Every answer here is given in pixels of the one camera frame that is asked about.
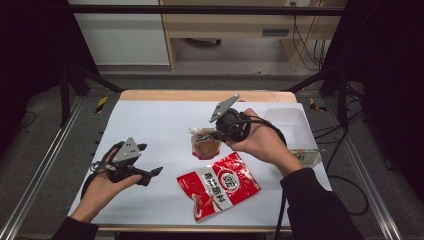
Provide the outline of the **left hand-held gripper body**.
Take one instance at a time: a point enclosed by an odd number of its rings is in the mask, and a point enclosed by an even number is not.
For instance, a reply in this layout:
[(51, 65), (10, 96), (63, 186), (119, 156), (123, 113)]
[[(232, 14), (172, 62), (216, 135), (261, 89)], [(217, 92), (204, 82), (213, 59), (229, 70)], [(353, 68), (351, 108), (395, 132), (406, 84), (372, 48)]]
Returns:
[(115, 149), (117, 149), (117, 152), (112, 155), (106, 165), (109, 180), (117, 183), (130, 176), (140, 175), (141, 179), (137, 182), (137, 185), (146, 186), (146, 174), (148, 172), (134, 166), (142, 152), (139, 151), (135, 140), (129, 137), (125, 142), (119, 142), (114, 146), (113, 150)]

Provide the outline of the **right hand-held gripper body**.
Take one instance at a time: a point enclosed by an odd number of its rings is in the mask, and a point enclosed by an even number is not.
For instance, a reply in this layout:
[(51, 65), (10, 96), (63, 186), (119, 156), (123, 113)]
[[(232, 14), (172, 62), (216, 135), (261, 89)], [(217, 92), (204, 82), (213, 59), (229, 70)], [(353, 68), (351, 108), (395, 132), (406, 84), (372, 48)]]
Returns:
[(215, 123), (216, 132), (221, 133), (223, 138), (222, 142), (242, 142), (250, 133), (250, 118), (243, 112), (238, 112), (232, 108), (232, 105), (236, 103), (239, 98), (240, 95), (235, 94), (219, 102), (209, 118), (210, 123)]

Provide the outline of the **orange spout pouch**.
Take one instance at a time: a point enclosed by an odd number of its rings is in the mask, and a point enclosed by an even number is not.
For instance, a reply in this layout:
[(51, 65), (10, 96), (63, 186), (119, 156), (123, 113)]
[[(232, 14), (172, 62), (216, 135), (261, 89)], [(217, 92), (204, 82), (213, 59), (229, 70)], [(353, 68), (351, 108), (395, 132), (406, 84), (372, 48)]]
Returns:
[(211, 160), (220, 153), (221, 141), (213, 137), (213, 128), (190, 128), (192, 155), (199, 160)]

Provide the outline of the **red and white sauce packet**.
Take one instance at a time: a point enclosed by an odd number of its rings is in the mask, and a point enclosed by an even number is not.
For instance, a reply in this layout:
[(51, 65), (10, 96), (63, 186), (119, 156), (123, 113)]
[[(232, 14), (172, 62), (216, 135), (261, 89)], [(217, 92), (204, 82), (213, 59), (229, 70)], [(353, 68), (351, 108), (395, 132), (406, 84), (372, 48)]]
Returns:
[(229, 209), (261, 191), (237, 152), (179, 176), (177, 182), (194, 203), (196, 221)]

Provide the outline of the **clear plastic container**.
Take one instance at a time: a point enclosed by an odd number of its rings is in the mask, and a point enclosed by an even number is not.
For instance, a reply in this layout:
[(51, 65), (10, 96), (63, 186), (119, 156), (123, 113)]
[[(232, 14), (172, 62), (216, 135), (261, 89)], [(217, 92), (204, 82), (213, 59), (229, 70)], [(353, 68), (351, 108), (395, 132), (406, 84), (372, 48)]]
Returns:
[(318, 149), (302, 107), (270, 108), (266, 111), (265, 119), (282, 132), (290, 151)]

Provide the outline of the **person's right hand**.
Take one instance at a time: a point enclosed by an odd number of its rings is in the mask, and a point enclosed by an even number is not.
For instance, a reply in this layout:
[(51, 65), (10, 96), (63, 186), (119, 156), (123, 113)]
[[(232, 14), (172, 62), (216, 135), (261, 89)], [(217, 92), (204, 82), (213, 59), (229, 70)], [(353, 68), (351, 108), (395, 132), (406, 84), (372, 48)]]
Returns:
[(252, 123), (250, 133), (244, 141), (227, 141), (226, 145), (233, 151), (245, 152), (263, 162), (275, 165), (283, 176), (303, 168), (277, 132), (265, 124)]

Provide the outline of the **person's left hand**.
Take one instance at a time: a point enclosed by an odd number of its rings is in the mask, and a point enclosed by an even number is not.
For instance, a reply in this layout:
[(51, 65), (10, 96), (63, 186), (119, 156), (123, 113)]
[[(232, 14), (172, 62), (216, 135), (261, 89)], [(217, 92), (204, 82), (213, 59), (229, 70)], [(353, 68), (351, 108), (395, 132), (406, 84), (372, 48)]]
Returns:
[(79, 222), (90, 223), (117, 194), (135, 185), (141, 179), (141, 175), (133, 175), (113, 183), (106, 172), (98, 173), (70, 217)]

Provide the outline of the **yellow and black tape strip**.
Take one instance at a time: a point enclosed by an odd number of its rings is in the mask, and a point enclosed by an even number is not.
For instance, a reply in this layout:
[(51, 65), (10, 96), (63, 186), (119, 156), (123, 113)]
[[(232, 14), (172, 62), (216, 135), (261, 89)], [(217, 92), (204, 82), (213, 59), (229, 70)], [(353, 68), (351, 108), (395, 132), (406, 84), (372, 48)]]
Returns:
[(99, 102), (97, 104), (97, 107), (95, 109), (95, 113), (101, 113), (102, 112), (103, 107), (104, 107), (107, 99), (108, 99), (107, 96), (103, 96), (103, 97), (100, 98), (100, 100), (99, 100)]
[(309, 106), (312, 110), (317, 110), (320, 112), (327, 112), (327, 108), (323, 106), (318, 106), (314, 100), (314, 98), (309, 98)]

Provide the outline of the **black metal stand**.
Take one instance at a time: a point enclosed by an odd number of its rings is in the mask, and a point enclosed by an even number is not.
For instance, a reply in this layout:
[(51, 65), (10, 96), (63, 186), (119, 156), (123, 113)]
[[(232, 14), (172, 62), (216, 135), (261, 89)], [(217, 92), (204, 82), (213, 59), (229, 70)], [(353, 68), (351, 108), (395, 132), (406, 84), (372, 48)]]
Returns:
[(90, 88), (86, 83), (87, 79), (91, 79), (115, 93), (122, 93), (124, 91), (124, 88), (107, 81), (98, 73), (89, 71), (82, 66), (64, 65), (60, 72), (61, 127), (71, 118), (69, 87), (72, 87), (77, 96), (86, 96), (90, 92)]
[(319, 93), (322, 97), (329, 97), (334, 93), (335, 90), (338, 91), (337, 120), (341, 124), (342, 128), (347, 130), (348, 117), (346, 107), (346, 96), (348, 89), (348, 78), (344, 70), (335, 67), (325, 68), (323, 70), (320, 70), (316, 74), (308, 77), (306, 80), (288, 88), (287, 92), (296, 93), (319, 80), (323, 80), (323, 83), (319, 90)]

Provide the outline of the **wooden desk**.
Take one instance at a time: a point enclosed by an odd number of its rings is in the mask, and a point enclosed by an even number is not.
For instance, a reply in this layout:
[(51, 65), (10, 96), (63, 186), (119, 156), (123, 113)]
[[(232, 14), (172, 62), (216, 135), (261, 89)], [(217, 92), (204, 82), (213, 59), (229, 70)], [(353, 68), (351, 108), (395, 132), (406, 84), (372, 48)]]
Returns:
[[(266, 6), (343, 8), (348, 0), (158, 0), (165, 5)], [(290, 68), (298, 70), (308, 55), (312, 40), (333, 38), (338, 16), (209, 15), (164, 14), (170, 65), (175, 66), (182, 39), (263, 38), (278, 39)]]

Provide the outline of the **white cabinet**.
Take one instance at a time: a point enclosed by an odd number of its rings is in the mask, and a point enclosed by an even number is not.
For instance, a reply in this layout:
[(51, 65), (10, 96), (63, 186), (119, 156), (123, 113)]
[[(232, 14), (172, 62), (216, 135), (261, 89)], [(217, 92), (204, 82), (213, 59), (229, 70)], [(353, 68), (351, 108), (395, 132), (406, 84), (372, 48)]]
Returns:
[(76, 14), (95, 63), (168, 65), (169, 57), (160, 14)]

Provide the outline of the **black horizontal bar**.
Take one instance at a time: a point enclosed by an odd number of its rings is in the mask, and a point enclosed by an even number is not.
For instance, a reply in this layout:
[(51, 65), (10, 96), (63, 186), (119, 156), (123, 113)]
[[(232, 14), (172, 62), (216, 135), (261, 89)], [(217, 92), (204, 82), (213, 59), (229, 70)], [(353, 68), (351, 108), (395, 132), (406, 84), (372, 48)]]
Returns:
[(344, 8), (256, 7), (256, 6), (179, 6), (179, 5), (80, 5), (71, 4), (73, 13), (98, 14), (209, 14), (209, 15), (296, 15), (342, 16)]

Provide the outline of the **black curtain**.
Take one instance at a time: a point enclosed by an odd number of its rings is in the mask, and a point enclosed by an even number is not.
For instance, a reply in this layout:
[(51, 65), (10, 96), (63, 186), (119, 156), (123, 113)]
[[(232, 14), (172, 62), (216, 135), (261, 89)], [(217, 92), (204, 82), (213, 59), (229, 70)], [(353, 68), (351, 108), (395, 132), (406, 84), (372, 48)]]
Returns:
[(424, 203), (424, 0), (347, 0), (325, 58), (363, 84), (383, 149)]
[[(61, 64), (47, 34), (35, 27), (31, 7), (69, 5), (68, 0), (0, 0), (0, 156), (10, 146), (29, 99), (59, 85)], [(75, 15), (40, 13), (61, 46), (86, 70), (99, 74)]]

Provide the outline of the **aluminium floor rail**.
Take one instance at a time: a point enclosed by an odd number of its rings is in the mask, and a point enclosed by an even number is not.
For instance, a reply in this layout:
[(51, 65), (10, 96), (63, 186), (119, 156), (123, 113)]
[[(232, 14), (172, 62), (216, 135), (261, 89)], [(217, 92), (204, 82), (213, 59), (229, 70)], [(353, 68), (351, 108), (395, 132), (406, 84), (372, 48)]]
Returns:
[(354, 143), (348, 132), (344, 129), (340, 130), (340, 134), (345, 134), (343, 145), (346, 149), (348, 158), (351, 162), (352, 168), (359, 182), (362, 185), (362, 189), (368, 197), (368, 202), (374, 214), (374, 217), (379, 225), (382, 234), (386, 240), (403, 240), (400, 231), (396, 223), (394, 222), (382, 196), (379, 193), (377, 186), (371, 178), (371, 175), (367, 171)]
[(33, 205), (52, 165), (54, 164), (64, 142), (77, 119), (85, 97), (76, 96), (71, 108), (69, 119), (57, 131), (47, 152), (44, 154), (41, 163), (32, 176), (22, 197), (18, 201), (14, 211), (8, 218), (5, 225), (0, 229), (0, 240), (14, 240), (24, 219)]

